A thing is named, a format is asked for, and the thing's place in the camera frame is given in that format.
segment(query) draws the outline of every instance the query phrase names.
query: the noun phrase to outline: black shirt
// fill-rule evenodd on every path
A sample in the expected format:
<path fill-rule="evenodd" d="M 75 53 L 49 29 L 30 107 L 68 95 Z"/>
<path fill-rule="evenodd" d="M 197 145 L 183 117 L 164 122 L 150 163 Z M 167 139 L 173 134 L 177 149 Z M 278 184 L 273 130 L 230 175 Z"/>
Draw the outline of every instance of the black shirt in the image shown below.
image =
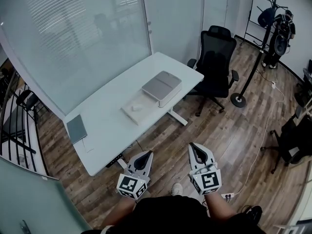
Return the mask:
<path fill-rule="evenodd" d="M 134 211 L 108 234 L 265 234 L 246 214 L 219 223 L 208 217 L 206 207 L 185 196 L 144 198 Z"/>

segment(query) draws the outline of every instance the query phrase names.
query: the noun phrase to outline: white tray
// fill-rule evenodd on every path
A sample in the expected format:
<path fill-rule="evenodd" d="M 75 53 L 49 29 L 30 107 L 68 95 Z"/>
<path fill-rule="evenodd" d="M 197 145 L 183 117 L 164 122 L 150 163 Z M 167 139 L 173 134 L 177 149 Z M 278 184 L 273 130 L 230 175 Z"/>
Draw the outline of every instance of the white tray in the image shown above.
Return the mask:
<path fill-rule="evenodd" d="M 133 111 L 132 107 L 140 107 L 140 111 Z M 137 125 L 139 125 L 151 112 L 157 110 L 158 101 L 143 90 L 139 90 L 131 100 L 121 109 Z"/>

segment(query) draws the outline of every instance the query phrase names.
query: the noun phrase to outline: white sneaker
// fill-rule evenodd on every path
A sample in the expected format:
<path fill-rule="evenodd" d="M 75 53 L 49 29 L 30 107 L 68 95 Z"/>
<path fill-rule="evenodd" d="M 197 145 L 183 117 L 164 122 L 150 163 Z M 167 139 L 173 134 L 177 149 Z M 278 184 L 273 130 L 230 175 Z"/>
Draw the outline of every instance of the white sneaker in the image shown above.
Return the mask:
<path fill-rule="evenodd" d="M 182 187 L 182 185 L 180 183 L 175 183 L 172 186 L 171 195 L 172 196 L 177 196 L 177 195 L 182 196 L 182 194 L 183 194 L 183 187 Z"/>

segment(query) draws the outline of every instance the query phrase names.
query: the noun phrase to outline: desk control panel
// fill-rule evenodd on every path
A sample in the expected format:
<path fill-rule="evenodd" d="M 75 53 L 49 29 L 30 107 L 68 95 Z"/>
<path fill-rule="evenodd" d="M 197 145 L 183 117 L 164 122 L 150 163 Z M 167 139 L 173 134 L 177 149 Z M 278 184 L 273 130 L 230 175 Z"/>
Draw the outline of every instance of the desk control panel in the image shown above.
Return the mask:
<path fill-rule="evenodd" d="M 106 168 L 110 168 L 115 162 L 117 162 L 117 160 L 119 160 L 120 158 L 122 158 L 122 154 L 119 154 L 117 157 L 115 157 L 111 162 L 109 162 L 107 165 L 106 165 Z"/>

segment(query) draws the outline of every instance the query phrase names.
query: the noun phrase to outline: mesh chair back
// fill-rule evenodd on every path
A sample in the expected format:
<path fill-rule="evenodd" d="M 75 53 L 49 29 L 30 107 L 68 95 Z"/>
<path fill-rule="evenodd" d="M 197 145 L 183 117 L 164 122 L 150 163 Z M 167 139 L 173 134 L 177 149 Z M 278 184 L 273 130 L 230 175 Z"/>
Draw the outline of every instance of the mesh chair back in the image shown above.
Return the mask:
<path fill-rule="evenodd" d="M 201 53 L 196 64 L 197 71 L 203 75 L 208 72 L 216 76 L 228 76 L 230 60 L 235 47 L 236 40 L 231 38 L 228 29 L 211 26 L 210 31 L 202 31 Z"/>
<path fill-rule="evenodd" d="M 300 123 L 288 133 L 282 133 L 282 150 L 298 147 L 299 153 L 292 163 L 297 163 L 304 156 L 312 155 L 312 119 L 305 115 Z"/>
<path fill-rule="evenodd" d="M 23 91 L 20 95 L 19 95 L 19 97 L 17 97 L 17 99 L 16 99 L 16 104 L 18 105 L 18 106 L 20 106 L 25 100 L 26 100 L 26 98 L 29 96 L 29 94 L 31 93 L 32 91 L 30 91 L 30 90 L 25 90 L 25 91 Z"/>
<path fill-rule="evenodd" d="M 219 34 L 219 35 L 223 35 L 225 37 L 231 37 L 231 32 L 227 28 L 223 28 L 223 27 L 220 27 L 220 26 L 212 25 L 212 26 L 210 26 L 208 31 L 211 32 L 211 33 L 216 33 L 216 34 Z"/>

